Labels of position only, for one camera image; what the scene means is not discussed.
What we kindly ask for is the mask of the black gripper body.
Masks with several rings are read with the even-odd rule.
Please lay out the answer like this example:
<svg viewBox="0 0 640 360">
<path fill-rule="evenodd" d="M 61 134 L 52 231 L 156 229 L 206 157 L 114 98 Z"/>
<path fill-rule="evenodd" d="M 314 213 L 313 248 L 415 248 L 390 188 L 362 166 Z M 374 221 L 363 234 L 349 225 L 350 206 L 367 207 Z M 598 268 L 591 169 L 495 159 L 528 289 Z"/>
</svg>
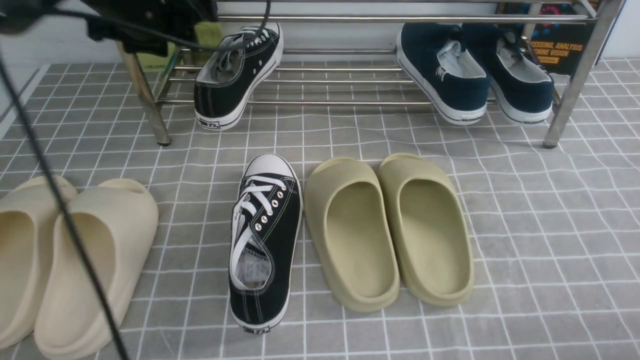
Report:
<svg viewBox="0 0 640 360">
<path fill-rule="evenodd" d="M 184 41 L 196 41 L 195 25 L 217 19 L 215 0 L 84 0 L 99 15 L 118 19 L 170 35 Z M 164 57 L 169 44 L 144 31 L 128 29 L 103 20 L 87 21 L 87 34 L 98 42 L 110 39 L 122 43 L 127 53 Z"/>
</svg>

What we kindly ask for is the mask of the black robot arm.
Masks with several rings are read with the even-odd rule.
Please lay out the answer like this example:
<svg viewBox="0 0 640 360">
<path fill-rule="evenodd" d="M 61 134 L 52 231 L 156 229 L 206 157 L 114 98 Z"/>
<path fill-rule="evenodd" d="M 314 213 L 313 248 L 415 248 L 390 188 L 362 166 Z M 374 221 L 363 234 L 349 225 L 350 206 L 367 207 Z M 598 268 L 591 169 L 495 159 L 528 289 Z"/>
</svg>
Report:
<svg viewBox="0 0 640 360">
<path fill-rule="evenodd" d="M 1 33 L 17 35 L 29 30 L 45 15 L 55 13 L 58 4 L 58 0 L 3 0 Z M 86 20 L 87 36 L 96 42 L 110 39 L 122 43 L 129 54 L 166 56 L 169 45 L 146 31 L 119 26 L 114 20 L 194 43 L 196 24 L 218 19 L 215 0 L 83 0 L 82 4 L 98 14 L 98 19 Z"/>
</svg>

